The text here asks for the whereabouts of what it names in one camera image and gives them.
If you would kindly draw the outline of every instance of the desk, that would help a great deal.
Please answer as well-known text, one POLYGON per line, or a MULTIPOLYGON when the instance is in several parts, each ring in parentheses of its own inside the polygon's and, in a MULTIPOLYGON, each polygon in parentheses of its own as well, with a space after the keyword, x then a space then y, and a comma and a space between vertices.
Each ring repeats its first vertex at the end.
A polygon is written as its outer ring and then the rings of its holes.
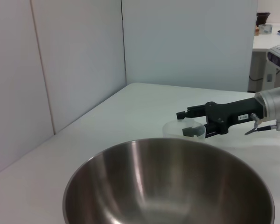
POLYGON ((280 23, 270 23, 273 25, 272 34, 254 36, 253 51, 266 52, 268 49, 280 45, 280 36, 277 35, 280 30, 280 23))
MULTIPOLYGON (((86 160, 121 142, 162 137, 176 112, 208 101, 251 98, 245 92, 131 84, 0 173, 0 224, 64 224, 63 193, 86 160)), ((205 118, 198 118, 205 123, 205 118)), ((244 133, 253 123, 206 140, 238 156, 267 183, 280 224, 280 132, 244 133)))
POLYGON ((258 57, 258 58, 252 59, 252 62, 257 62, 257 63, 256 64, 252 63, 250 76, 254 77, 254 79, 259 79, 261 77, 264 78, 262 82, 261 90, 272 89, 275 87, 275 83, 278 83, 278 85, 280 85, 280 75, 278 76, 278 81, 276 82, 275 67, 266 63, 265 52, 274 46, 280 45, 280 35, 277 35, 278 30, 280 30, 280 23, 271 23, 271 24, 273 25, 272 34, 254 36, 254 40, 253 40, 253 52, 263 52, 263 53, 257 54, 257 56, 254 55, 254 57, 258 57))

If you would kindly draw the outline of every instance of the white wall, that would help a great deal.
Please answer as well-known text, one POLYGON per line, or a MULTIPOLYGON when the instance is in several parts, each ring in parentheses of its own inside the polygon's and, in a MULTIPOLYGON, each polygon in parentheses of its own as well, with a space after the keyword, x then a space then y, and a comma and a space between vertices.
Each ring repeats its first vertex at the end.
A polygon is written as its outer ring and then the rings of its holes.
POLYGON ((267 22, 280 23, 280 0, 258 0, 258 12, 270 12, 267 22))
POLYGON ((126 85, 120 0, 33 0, 56 132, 126 85))
POLYGON ((128 83, 247 91, 256 0, 122 3, 128 83))
POLYGON ((0 0, 0 171, 52 135, 29 0, 0 0))

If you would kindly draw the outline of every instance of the cable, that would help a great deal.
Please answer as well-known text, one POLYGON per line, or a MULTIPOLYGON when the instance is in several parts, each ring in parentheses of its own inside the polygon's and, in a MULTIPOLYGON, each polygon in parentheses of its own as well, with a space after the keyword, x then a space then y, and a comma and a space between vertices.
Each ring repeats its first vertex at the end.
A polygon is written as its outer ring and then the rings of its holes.
POLYGON ((252 78, 251 78, 251 76, 249 76, 249 79, 250 79, 250 80, 252 80, 252 81, 254 81, 254 82, 257 82, 257 81, 263 80, 263 78, 259 78, 259 79, 252 79, 252 78))
POLYGON ((259 79, 252 79, 252 78, 251 78, 251 76, 249 76, 249 79, 250 79, 250 80, 252 80, 252 81, 254 81, 254 82, 257 82, 257 81, 263 80, 263 78, 259 78, 259 79))

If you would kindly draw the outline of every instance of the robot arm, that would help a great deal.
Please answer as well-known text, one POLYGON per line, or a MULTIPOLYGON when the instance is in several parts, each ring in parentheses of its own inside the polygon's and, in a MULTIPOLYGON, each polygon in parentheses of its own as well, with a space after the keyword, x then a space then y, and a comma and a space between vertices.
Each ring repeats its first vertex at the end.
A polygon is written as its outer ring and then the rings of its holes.
MULTIPOLYGON (((280 87, 261 91, 254 98, 228 104, 208 102, 205 105, 188 107, 186 112, 176 114, 177 119, 206 117, 206 138, 227 134, 232 125, 255 121, 254 128, 247 132, 276 129, 280 131, 280 87), (276 125, 258 128, 261 122, 276 120, 276 125)), ((191 136, 191 128, 183 129, 185 136, 191 136)))

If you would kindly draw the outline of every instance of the stainless steel bowl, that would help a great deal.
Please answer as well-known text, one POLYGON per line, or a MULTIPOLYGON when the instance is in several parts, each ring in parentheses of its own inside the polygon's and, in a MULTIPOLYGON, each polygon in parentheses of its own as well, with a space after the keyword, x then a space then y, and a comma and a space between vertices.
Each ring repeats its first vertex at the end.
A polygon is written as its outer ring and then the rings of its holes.
POLYGON ((269 189, 228 152, 181 139, 113 146, 82 165, 63 197, 67 224, 272 224, 269 189))

